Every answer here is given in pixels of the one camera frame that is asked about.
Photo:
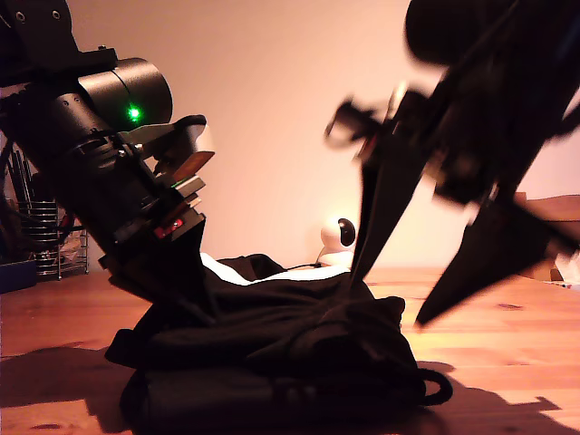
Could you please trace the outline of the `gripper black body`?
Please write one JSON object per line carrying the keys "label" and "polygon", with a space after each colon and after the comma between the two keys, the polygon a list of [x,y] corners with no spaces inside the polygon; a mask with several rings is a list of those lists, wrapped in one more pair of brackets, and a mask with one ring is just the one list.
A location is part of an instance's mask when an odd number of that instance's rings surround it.
{"label": "gripper black body", "polygon": [[206,161],[198,151],[173,173],[153,173],[133,145],[73,144],[53,154],[52,185],[104,256],[126,243],[158,241],[155,230],[176,218],[204,217],[194,204]]}

